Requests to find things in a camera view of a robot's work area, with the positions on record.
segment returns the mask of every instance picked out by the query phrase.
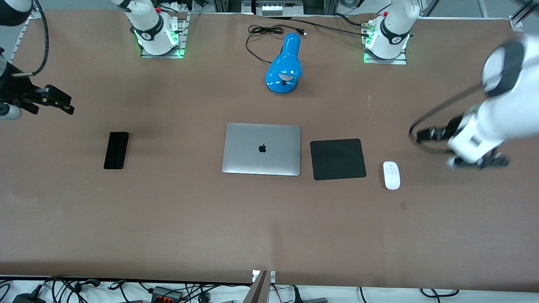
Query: blue desk lamp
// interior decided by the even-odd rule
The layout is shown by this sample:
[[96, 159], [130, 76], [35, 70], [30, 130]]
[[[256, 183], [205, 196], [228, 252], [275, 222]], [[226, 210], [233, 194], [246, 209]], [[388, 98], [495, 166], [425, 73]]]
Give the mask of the blue desk lamp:
[[286, 94], [296, 88], [298, 77], [303, 75], [301, 62], [298, 59], [301, 38], [297, 33], [285, 36], [281, 53], [273, 60], [266, 73], [266, 85], [270, 91]]

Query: lamp base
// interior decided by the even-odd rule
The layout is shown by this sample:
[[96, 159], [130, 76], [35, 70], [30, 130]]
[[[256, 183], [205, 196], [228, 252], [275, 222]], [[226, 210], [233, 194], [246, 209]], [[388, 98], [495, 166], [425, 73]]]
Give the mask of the lamp base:
[[278, 94], [286, 94], [293, 91], [298, 84], [298, 78], [294, 77], [290, 80], [283, 80], [278, 73], [270, 70], [266, 73], [266, 86], [270, 91]]

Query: table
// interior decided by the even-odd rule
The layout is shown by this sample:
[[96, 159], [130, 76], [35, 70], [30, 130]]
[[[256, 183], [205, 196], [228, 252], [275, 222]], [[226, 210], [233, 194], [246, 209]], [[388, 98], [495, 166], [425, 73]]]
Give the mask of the table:
[[[0, 127], [3, 274], [247, 283], [271, 269], [280, 284], [538, 289], [539, 141], [504, 144], [506, 169], [453, 171], [407, 137], [417, 117], [479, 81], [514, 35], [506, 20], [418, 20], [408, 65], [395, 66], [364, 64], [357, 37], [241, 14], [202, 15], [184, 59], [140, 59], [121, 12], [46, 13], [50, 57], [33, 82], [63, 89], [76, 110]], [[245, 50], [249, 25], [279, 23], [308, 32], [304, 76], [284, 96]], [[250, 47], [271, 60], [281, 39]], [[33, 70], [42, 54], [31, 22], [14, 64]], [[223, 174], [229, 122], [301, 126], [301, 176]], [[102, 168], [113, 131], [132, 134], [119, 171]], [[356, 137], [367, 177], [313, 180], [309, 143]], [[399, 164], [399, 190], [383, 188], [387, 160]]]

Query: silver laptop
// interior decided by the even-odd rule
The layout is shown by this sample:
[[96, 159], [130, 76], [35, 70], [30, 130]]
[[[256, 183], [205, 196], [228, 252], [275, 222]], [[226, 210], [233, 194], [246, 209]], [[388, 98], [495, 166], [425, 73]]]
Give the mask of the silver laptop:
[[299, 176], [301, 127], [229, 123], [226, 126], [223, 172]]

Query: white mouse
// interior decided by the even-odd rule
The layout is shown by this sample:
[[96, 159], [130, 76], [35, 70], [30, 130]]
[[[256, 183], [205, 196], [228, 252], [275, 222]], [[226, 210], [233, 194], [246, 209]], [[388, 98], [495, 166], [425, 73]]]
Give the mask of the white mouse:
[[384, 162], [384, 182], [387, 189], [395, 190], [400, 187], [399, 167], [393, 161]]

